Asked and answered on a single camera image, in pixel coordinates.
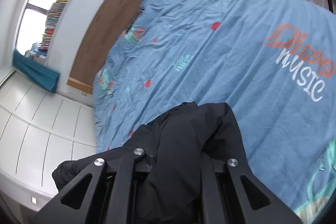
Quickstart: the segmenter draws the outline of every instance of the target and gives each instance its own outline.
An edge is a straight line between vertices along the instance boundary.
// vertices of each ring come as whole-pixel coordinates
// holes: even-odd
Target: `teal curtain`
[[[20,54],[17,49],[14,50],[13,65],[47,91],[56,92],[60,76],[58,72],[34,62],[30,58]]]

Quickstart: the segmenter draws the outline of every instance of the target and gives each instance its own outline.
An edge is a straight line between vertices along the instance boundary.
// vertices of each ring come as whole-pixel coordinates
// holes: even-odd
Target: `red dot pattern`
[[[217,30],[217,28],[219,27],[220,24],[221,24],[220,22],[215,22],[215,23],[213,23],[213,24],[211,25],[211,29],[213,29],[213,30]]]
[[[151,80],[147,80],[146,83],[145,83],[145,88],[149,88],[151,86]]]

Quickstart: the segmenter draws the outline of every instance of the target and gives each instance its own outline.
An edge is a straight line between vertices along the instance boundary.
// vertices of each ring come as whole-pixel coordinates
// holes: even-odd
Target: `blue duvet cover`
[[[336,186],[336,16],[304,0],[144,0],[94,83],[97,152],[227,102],[256,177],[305,223]]]

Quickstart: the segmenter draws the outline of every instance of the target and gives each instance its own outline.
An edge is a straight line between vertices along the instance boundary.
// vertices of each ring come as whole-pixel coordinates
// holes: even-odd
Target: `black jacket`
[[[226,103],[183,103],[141,125],[123,147],[77,161],[65,161],[53,172],[61,190],[96,158],[120,158],[126,151],[141,147],[152,166],[137,198],[138,222],[194,223],[194,200],[200,194],[200,153],[227,160],[235,155],[247,164],[245,152],[237,158],[237,147],[244,151],[240,131]]]

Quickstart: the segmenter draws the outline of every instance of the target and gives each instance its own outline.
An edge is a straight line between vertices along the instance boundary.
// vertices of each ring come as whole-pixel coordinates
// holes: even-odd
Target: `wooden headboard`
[[[92,93],[93,80],[118,36],[132,22],[142,0],[105,0],[78,49],[68,85]]]

